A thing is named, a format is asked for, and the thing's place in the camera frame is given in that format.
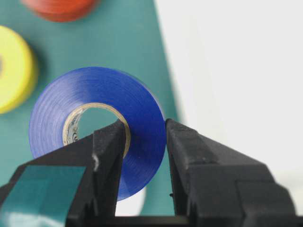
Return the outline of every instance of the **electrical tape roll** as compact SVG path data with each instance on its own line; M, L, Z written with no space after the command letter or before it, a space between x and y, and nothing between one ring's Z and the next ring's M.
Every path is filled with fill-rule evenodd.
M106 108L125 124L125 147L129 149L124 153L118 200L125 199L152 179L166 146L165 121L157 101L145 85L127 73L88 67L70 71L49 84L30 119L32 154L36 158L73 142L81 114L88 108Z
M0 26L0 114L24 102L36 84L34 58L26 41Z
M97 0L22 0L22 2L44 19L54 22L69 22L88 14Z

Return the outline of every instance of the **orange electrical tape roll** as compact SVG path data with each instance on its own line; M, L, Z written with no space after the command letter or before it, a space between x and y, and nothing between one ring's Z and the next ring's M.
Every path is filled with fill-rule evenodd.
M69 22L88 14L98 0L22 0L22 2L46 20Z

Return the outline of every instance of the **green cutting mat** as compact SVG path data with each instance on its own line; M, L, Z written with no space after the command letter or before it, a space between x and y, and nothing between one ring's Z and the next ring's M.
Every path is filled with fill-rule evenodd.
M24 37L40 69L32 96L19 108L0 115L0 185L9 180L18 165L32 159L28 122L39 94L48 83L70 70L102 66L128 72L155 94L166 118L177 118L152 0L103 0L90 15L71 23L45 21L18 0L1 0L0 24ZM88 114L88 119L96 119L98 112ZM102 123L111 123L112 116L106 120ZM170 193L166 155L148 185L142 215L173 214Z

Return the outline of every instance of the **teal surface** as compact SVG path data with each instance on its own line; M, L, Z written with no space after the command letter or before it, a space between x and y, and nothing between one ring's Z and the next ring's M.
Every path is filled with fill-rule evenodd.
M28 122L45 86L76 68L101 66L136 76L157 97L166 118L177 119L169 73L152 0L103 0L84 19L53 23L35 16L18 0L0 1L0 24L21 34L30 44L40 69L33 95L19 108L0 115L0 185L16 167L32 159ZM113 117L88 112L94 125ZM80 134L91 134L80 122ZM168 157L149 183L143 215L173 214Z
M63 227L81 166L27 166L0 210L0 227Z

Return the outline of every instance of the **tape core hole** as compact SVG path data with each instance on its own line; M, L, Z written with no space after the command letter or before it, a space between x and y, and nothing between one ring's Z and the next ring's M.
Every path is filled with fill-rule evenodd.
M88 103L74 109L69 114L64 123L62 132L63 144L68 145L70 143L73 143L78 139L90 135L94 130L107 126L107 124L104 124L104 122L108 122L109 119L113 120L113 122L116 120L112 114L109 115L109 113L105 113L104 111L97 109L105 109L107 110L107 112L113 113L116 116L116 119L118 118L124 124L126 140L123 157L125 157L128 152L131 140L131 134L128 123L126 119L115 108L104 103Z

